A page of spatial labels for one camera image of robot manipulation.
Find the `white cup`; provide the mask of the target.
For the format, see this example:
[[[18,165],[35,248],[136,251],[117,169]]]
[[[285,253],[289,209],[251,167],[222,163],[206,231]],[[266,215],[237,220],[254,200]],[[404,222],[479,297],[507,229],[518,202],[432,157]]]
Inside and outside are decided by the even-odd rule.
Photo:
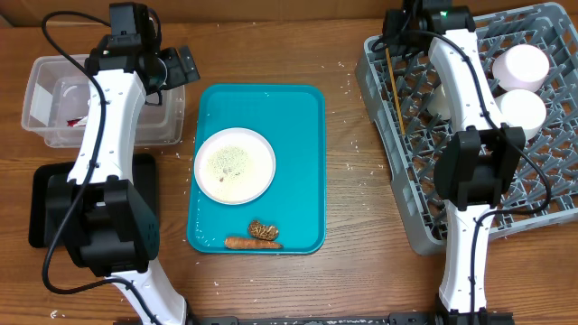
[[[427,110],[432,116],[440,115],[442,120],[451,119],[449,99],[446,97],[443,84],[432,92]]]

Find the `wooden chopstick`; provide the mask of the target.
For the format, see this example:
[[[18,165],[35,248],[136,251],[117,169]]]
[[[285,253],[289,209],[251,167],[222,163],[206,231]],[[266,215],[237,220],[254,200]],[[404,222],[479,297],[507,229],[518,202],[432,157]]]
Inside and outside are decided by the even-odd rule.
[[[391,83],[391,87],[392,87],[394,104],[396,107],[397,120],[399,123],[401,135],[403,136],[406,134],[405,125],[404,125],[403,117],[401,114],[401,107],[399,104],[399,98],[398,98],[398,93],[397,93],[397,88],[396,88],[396,78],[395,78],[394,69],[393,69],[394,65],[393,65],[393,62],[391,60],[391,56],[390,56],[388,47],[385,48],[385,55],[386,55],[386,59],[387,59],[387,66],[388,66],[388,72],[389,72],[389,77],[390,77],[390,83]]]

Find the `large white plate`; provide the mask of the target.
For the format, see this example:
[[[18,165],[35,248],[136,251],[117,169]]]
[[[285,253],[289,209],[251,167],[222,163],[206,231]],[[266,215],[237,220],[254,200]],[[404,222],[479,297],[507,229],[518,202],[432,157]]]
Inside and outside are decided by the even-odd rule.
[[[272,145],[258,132],[232,127],[206,139],[195,154],[195,181],[210,199],[241,205],[259,198],[276,172]]]

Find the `small pink plate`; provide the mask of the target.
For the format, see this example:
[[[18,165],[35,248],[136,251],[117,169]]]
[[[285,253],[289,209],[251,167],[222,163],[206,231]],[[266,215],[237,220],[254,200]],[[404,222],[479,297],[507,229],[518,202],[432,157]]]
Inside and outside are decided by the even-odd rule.
[[[536,46],[516,45],[493,62],[491,71],[499,86],[506,91],[524,89],[538,91],[550,69],[545,53]]]

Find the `pale green bowl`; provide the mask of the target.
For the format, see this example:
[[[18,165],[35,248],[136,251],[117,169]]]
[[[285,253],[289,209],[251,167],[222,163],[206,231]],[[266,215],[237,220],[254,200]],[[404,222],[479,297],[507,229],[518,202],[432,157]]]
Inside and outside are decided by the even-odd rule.
[[[531,91],[510,90],[497,97],[496,103],[510,126],[523,128],[527,142],[538,133],[545,122],[545,103]]]

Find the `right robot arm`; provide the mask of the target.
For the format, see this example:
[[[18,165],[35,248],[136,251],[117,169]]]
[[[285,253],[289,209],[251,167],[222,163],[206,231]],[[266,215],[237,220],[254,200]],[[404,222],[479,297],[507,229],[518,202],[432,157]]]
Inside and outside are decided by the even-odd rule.
[[[449,105],[452,137],[433,170],[447,218],[446,261],[433,322],[511,324],[512,314],[488,311],[484,277],[489,229],[526,138],[496,106],[471,12],[448,1],[405,1],[387,10],[382,42],[403,52],[426,52]]]

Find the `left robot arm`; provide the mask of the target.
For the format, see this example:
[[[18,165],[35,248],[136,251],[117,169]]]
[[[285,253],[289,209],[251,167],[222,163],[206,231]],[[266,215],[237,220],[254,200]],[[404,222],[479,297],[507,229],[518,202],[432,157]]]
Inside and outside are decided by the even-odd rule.
[[[112,4],[109,33],[79,71],[89,79],[89,114],[78,157],[65,181],[51,181],[46,212],[72,262],[95,285],[121,291],[143,324],[194,324],[159,259],[156,211],[133,182],[137,121],[151,94],[199,78],[187,47],[164,48],[157,13],[135,2]]]

